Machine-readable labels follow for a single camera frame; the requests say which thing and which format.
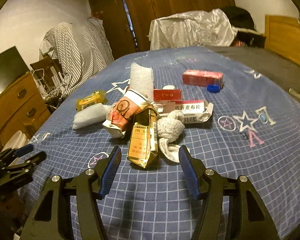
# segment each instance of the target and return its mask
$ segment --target small red box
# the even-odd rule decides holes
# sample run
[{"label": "small red box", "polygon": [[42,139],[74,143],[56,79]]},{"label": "small red box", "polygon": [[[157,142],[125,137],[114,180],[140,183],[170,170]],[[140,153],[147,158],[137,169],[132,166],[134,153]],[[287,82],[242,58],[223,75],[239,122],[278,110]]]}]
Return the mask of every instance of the small red box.
[{"label": "small red box", "polygon": [[153,98],[155,102],[158,101],[180,101],[181,100],[181,89],[163,90],[154,89]]},{"label": "small red box", "polygon": [[184,84],[188,85],[203,87],[208,85],[217,85],[222,88],[223,73],[188,69],[183,73],[182,80]]}]

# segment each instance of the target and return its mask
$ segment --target white grid pattern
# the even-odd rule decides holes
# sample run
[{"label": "white grid pattern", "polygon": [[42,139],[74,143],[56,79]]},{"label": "white grid pattern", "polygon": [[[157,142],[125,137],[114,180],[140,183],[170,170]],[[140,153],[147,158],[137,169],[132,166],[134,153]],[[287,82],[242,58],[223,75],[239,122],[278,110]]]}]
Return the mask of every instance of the white grid pattern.
[{"label": "white grid pattern", "polygon": [[[77,176],[93,155],[110,153],[118,145],[122,149],[120,167],[109,195],[98,202],[109,239],[190,239],[201,203],[189,195],[180,165],[159,155],[151,170],[133,169],[126,160],[128,138],[111,138],[101,123],[77,131],[71,128],[76,99],[94,90],[107,91],[113,87],[112,82],[128,79],[132,62],[153,68],[155,87],[173,84],[183,90],[185,100],[214,103],[211,120],[186,125],[177,144],[185,144],[192,156],[219,174],[230,178],[247,175],[265,202],[279,236],[290,233],[300,223],[300,104],[266,77],[254,79],[244,72],[249,70],[246,66],[203,47],[127,55],[75,91],[37,132],[51,133],[35,143],[35,152],[44,150],[48,158],[36,168],[34,182],[20,192],[27,206],[31,208],[38,199],[47,176]],[[182,73],[187,69],[223,72],[224,88],[211,94],[205,87],[184,85]],[[108,93],[109,104],[121,96],[118,90]],[[239,133],[238,123],[233,132],[218,126],[220,116],[242,116],[243,110],[250,118],[257,118],[254,111],[262,106],[277,122],[273,126],[254,123],[257,135],[265,142],[262,145],[256,143],[250,148],[249,141]],[[71,213],[75,237],[81,239],[75,197],[71,198]],[[228,198],[224,198],[220,239],[224,237],[227,213]]]}]

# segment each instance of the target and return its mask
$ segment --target blue bottle cap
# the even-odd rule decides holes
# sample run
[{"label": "blue bottle cap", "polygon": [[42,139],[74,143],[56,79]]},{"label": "blue bottle cap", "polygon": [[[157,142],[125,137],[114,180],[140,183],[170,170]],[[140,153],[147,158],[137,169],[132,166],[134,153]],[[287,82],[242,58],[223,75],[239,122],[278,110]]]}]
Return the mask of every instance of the blue bottle cap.
[{"label": "blue bottle cap", "polygon": [[208,85],[207,90],[210,93],[218,93],[218,92],[220,92],[220,87],[217,85]]}]

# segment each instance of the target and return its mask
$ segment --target wall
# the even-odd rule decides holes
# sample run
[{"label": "wall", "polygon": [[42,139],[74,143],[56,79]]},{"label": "wall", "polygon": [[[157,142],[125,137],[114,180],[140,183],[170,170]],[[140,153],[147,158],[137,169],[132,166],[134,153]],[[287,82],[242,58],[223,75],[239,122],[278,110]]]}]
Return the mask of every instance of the wall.
[{"label": "wall", "polygon": [[0,53],[16,46],[30,67],[39,60],[45,33],[60,22],[90,16],[88,0],[8,0],[0,11]]},{"label": "wall", "polygon": [[282,15],[298,18],[298,9],[291,0],[234,0],[236,6],[250,12],[256,29],[264,33],[265,15]]}]

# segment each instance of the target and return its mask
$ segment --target wooden nightstand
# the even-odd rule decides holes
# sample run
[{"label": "wooden nightstand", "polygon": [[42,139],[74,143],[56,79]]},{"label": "wooden nightstand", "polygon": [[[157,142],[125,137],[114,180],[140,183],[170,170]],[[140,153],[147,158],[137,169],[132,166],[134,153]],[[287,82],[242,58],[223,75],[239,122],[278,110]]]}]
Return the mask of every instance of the wooden nightstand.
[{"label": "wooden nightstand", "polygon": [[32,75],[26,73],[0,94],[0,151],[18,130],[30,139],[49,116]]}]

